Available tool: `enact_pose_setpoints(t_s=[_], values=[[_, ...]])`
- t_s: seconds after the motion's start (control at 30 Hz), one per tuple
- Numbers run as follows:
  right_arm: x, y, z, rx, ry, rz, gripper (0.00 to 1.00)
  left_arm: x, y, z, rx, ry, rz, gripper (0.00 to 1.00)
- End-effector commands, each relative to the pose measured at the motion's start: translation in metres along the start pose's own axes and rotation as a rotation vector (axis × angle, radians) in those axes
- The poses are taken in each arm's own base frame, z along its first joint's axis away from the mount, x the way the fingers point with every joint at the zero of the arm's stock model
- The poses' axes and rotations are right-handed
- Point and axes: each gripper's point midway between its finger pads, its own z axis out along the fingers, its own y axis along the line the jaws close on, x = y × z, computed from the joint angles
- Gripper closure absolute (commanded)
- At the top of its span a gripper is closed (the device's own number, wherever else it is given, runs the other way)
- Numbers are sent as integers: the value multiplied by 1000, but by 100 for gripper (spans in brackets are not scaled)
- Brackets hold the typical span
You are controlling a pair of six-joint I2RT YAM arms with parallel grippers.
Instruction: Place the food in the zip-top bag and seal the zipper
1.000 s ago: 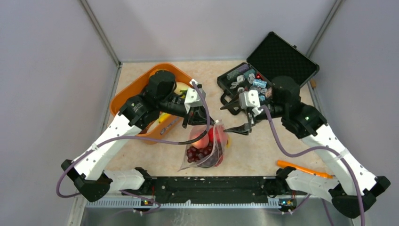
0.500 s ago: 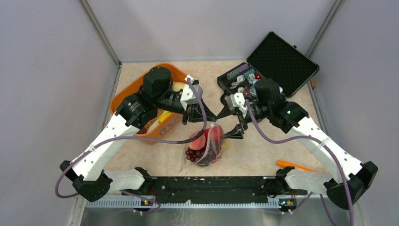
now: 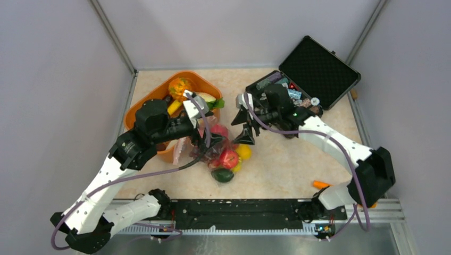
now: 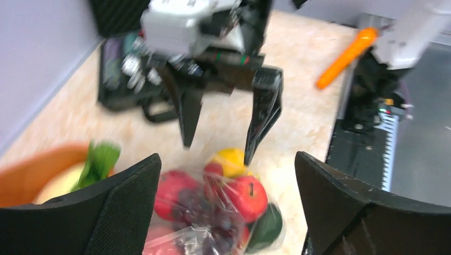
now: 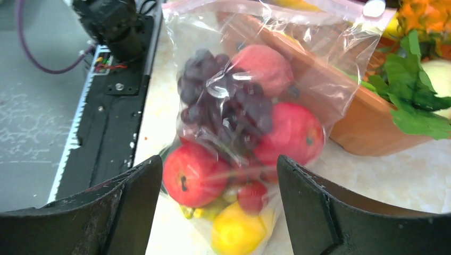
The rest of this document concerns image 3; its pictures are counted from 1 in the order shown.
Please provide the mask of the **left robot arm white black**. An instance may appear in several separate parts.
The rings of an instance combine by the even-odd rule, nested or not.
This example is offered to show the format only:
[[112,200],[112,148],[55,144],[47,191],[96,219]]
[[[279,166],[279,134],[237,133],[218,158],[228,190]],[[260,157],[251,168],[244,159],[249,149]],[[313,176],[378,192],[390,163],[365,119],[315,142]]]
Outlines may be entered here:
[[67,248],[93,254],[122,229],[143,219],[165,219],[170,214],[170,199],[160,189],[149,191],[142,198],[110,210],[108,206],[127,181],[141,178],[140,170],[157,155],[157,145],[191,137],[209,148],[214,135],[209,128],[200,134],[198,120],[211,111],[198,95],[188,95],[184,110],[171,117],[164,100],[150,99],[135,113],[133,127],[120,135],[95,178],[77,201],[66,211],[51,217],[55,233],[64,233]]

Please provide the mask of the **red toy tomato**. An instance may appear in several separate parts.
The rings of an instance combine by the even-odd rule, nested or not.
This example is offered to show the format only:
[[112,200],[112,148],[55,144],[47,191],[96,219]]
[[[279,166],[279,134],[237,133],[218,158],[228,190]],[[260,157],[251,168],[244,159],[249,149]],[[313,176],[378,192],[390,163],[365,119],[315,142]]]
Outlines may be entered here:
[[219,158],[220,164],[226,169],[232,169],[239,163],[239,155],[232,149],[224,150]]

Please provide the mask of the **dark toy grape bunch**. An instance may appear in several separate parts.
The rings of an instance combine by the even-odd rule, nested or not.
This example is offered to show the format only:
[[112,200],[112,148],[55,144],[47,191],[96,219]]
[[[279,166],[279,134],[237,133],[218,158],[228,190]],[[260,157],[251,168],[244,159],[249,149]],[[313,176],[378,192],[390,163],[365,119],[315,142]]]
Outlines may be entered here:
[[193,147],[191,152],[189,153],[189,157],[191,158],[199,158],[201,162],[208,163],[212,160],[219,159],[220,154],[222,153],[222,148],[219,146],[213,146],[210,148],[200,148],[200,147]]

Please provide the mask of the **toy peach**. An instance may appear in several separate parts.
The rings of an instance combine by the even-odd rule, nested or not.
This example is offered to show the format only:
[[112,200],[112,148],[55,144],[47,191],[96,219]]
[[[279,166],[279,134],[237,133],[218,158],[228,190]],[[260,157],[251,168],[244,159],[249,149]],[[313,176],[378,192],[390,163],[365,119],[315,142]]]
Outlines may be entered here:
[[221,135],[221,136],[225,137],[226,139],[229,136],[229,131],[228,131],[227,127],[225,127],[224,125],[221,125],[221,124],[216,124],[216,125],[212,126],[210,128],[210,131],[212,133]]

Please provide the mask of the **clear zip top bag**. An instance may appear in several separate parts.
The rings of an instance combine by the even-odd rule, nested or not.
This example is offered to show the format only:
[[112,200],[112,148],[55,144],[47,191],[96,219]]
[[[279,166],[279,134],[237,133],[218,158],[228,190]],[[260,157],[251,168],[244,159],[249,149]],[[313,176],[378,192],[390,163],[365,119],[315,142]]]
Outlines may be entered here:
[[171,141],[169,147],[173,152],[170,163],[178,164],[185,152],[193,159],[203,154],[199,161],[207,166],[212,179],[217,183],[225,184],[232,181],[235,174],[241,171],[243,162],[251,159],[253,152],[247,144],[232,142],[231,132],[226,126],[220,124],[215,116],[209,116],[206,119],[212,135],[209,148],[201,150],[193,145],[190,138]]

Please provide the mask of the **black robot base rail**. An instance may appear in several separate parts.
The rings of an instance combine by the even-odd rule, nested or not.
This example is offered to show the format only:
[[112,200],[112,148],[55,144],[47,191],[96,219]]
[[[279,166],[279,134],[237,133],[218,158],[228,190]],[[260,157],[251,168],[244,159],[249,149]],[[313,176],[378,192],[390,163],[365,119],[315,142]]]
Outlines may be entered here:
[[310,199],[172,200],[151,222],[168,221],[179,230],[300,230],[316,220],[348,218],[344,206],[322,208]]

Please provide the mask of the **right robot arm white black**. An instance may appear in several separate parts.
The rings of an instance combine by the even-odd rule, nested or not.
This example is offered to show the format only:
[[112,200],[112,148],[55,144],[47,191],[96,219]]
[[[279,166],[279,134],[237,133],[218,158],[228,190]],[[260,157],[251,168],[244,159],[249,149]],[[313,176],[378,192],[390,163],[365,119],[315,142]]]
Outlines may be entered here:
[[390,152],[359,144],[325,124],[309,108],[295,106],[288,90],[281,84],[271,84],[265,91],[267,105],[255,109],[251,93],[236,97],[238,114],[233,125],[242,124],[237,143],[254,145],[260,128],[279,134],[302,138],[334,158],[352,178],[344,183],[322,188],[312,198],[312,213],[326,219],[333,210],[345,205],[360,205],[364,212],[394,186],[396,179]]

